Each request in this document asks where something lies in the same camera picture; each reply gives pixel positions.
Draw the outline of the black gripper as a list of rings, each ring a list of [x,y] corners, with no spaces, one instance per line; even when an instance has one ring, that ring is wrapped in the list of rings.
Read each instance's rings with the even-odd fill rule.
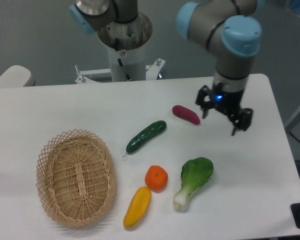
[[[210,109],[215,109],[228,116],[233,125],[231,135],[234,136],[237,131],[246,131],[253,118],[253,109],[241,108],[241,100],[245,89],[239,91],[226,91],[222,82],[214,83],[212,91],[204,85],[198,91],[196,105],[200,106],[202,118],[208,116]]]

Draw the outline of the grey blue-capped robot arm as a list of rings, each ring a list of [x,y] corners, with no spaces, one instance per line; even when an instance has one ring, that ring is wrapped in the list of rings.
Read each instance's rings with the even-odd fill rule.
[[[262,37],[252,14],[262,5],[261,0],[188,2],[176,16],[178,33],[217,59],[213,84],[199,90],[196,104],[204,117],[210,109],[227,116],[234,132],[246,131],[252,122],[253,111],[242,108],[241,100]],[[77,0],[69,11],[83,32],[97,34],[107,48],[114,82],[150,77],[144,47],[153,28],[136,0]]]

